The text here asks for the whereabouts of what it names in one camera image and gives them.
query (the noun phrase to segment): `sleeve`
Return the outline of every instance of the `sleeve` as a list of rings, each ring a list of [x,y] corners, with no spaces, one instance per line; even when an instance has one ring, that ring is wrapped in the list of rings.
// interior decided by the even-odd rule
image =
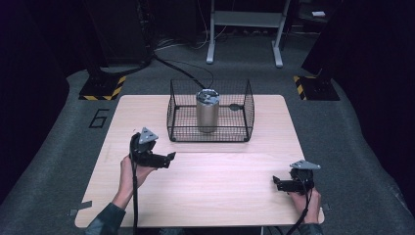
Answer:
[[[323,229],[318,223],[305,223],[299,226],[301,235],[323,235]]]
[[[125,211],[109,203],[88,225],[85,235],[116,234],[124,219]]]

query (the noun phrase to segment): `person's left hand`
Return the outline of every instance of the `person's left hand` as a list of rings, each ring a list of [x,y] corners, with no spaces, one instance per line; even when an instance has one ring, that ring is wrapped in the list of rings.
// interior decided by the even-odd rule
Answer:
[[[120,165],[121,175],[119,177],[118,191],[113,199],[113,204],[125,210],[134,192],[132,181],[133,173],[129,156],[124,157]],[[149,176],[153,170],[156,170],[156,168],[137,165],[136,175],[138,187],[144,183],[147,176]]]

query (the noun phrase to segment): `black wire cage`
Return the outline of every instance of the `black wire cage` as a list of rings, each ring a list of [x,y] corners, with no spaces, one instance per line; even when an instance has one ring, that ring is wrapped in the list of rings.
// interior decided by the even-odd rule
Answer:
[[[197,93],[219,93],[217,126],[203,132],[197,122]],[[254,129],[254,97],[248,79],[172,79],[167,110],[167,131],[173,142],[248,142]]]

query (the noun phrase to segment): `metal can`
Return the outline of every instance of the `metal can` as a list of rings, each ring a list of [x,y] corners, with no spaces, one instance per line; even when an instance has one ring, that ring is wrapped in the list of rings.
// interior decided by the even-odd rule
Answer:
[[[199,130],[204,133],[214,132],[219,119],[219,94],[212,89],[203,89],[196,94],[196,103]]]

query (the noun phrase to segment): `wooden table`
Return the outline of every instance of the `wooden table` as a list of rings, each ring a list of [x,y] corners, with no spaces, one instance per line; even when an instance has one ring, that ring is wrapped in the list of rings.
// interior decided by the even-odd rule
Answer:
[[[144,126],[159,136],[155,154],[177,154],[168,169],[152,172],[138,190],[138,226],[267,226],[299,219],[291,198],[272,182],[272,175],[290,179],[290,164],[304,159],[282,96],[254,95],[254,132],[247,143],[170,142],[168,99],[120,98],[83,198],[92,207],[78,212],[76,226],[86,227],[113,199],[119,162],[128,154],[131,136]],[[121,226],[132,224],[131,202]]]

